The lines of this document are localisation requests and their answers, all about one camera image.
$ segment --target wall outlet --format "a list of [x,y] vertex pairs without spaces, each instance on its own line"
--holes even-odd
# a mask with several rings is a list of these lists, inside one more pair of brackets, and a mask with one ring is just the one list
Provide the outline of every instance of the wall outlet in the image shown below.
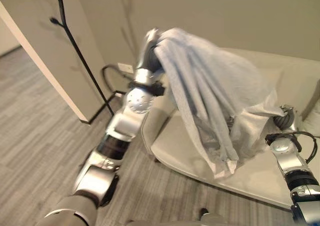
[[119,67],[119,70],[121,70],[122,72],[129,73],[129,74],[134,73],[134,68],[130,64],[118,62],[118,67]]

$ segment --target white sofa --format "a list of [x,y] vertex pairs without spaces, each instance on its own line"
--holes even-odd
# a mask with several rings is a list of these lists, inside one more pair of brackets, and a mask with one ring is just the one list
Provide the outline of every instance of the white sofa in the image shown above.
[[[225,48],[242,56],[259,68],[278,93],[278,105],[294,106],[305,118],[320,96],[320,62],[271,53]],[[191,142],[179,111],[168,95],[157,97],[141,134],[148,153],[169,168],[196,180],[273,205],[290,208],[292,204],[277,161],[269,148],[239,167],[229,178],[216,181],[207,163]],[[313,142],[301,135],[302,156],[307,158]],[[319,153],[309,164],[320,180]]]

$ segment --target robotic arm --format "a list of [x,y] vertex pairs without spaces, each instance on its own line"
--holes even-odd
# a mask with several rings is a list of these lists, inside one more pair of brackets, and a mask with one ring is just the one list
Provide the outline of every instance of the robotic arm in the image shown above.
[[97,209],[107,205],[116,190],[117,170],[130,142],[136,137],[154,97],[164,94],[158,82],[163,70],[153,49],[160,33],[149,32],[144,40],[131,90],[124,96],[123,107],[112,117],[99,145],[87,156],[73,187],[37,226],[94,226]]
[[[154,97],[164,94],[165,89],[158,82],[163,69],[153,51],[159,36],[157,29],[146,36],[134,80],[130,83],[131,90],[124,96],[123,107],[111,119],[101,142],[85,160],[73,194],[62,199],[37,226],[94,226],[98,207],[112,199],[124,154],[139,132]],[[293,126],[292,121],[288,130],[295,131]],[[308,224],[320,222],[319,183],[300,157],[301,146],[297,139],[285,133],[282,136],[271,134],[267,135],[266,142],[291,190],[294,218]]]
[[[268,134],[265,140],[290,190],[294,221],[320,225],[320,186],[308,167],[317,153],[317,141],[312,134],[299,131],[299,116],[292,107],[284,106],[282,109],[286,115],[275,117],[273,121],[283,133]],[[302,147],[295,136],[297,134],[308,135],[313,139],[314,148],[306,160],[299,154]]]

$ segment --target beige wall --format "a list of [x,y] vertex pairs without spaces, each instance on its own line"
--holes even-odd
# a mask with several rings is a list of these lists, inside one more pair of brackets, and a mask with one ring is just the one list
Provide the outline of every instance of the beige wall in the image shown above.
[[[34,51],[33,59],[39,67],[47,67],[48,74],[54,78],[51,83],[58,84],[64,99],[82,120],[89,120],[102,106],[102,99],[90,81],[81,61],[75,53],[65,32],[49,22],[49,17],[59,18],[57,0],[0,0],[13,19],[14,24],[25,37],[27,46]],[[105,62],[98,50],[86,16],[79,0],[64,0],[67,22],[75,40],[100,85],[100,69]]]
[[180,27],[221,47],[320,60],[320,0],[80,1],[108,63],[134,63],[129,45],[136,48],[153,27]]
[[0,18],[0,56],[18,47],[20,44]]

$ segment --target floor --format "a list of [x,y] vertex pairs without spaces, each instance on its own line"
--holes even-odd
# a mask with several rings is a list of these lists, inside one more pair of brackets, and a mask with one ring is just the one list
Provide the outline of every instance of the floor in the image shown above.
[[[76,115],[20,48],[0,58],[0,226],[33,226],[71,192],[86,154],[110,119],[92,125]],[[206,207],[239,226],[289,226],[291,213],[200,183],[154,162],[137,137],[120,171],[112,202],[97,226],[128,220],[196,220]]]

